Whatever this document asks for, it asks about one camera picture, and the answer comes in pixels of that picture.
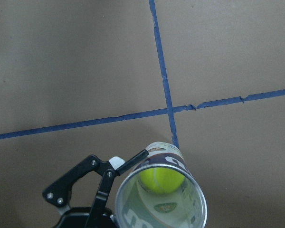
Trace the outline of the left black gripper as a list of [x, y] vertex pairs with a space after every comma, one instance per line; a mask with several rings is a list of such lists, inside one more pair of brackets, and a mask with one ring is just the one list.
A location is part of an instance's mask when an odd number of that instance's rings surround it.
[[[113, 213], [106, 207], [108, 197], [117, 176], [122, 175], [149, 155], [146, 149], [128, 161], [116, 157], [102, 161], [96, 155], [89, 155], [67, 173], [50, 184], [43, 191], [43, 198], [54, 205], [61, 218], [54, 228], [115, 228]], [[69, 203], [73, 185], [89, 172], [96, 172], [102, 178], [90, 207], [71, 208]]]

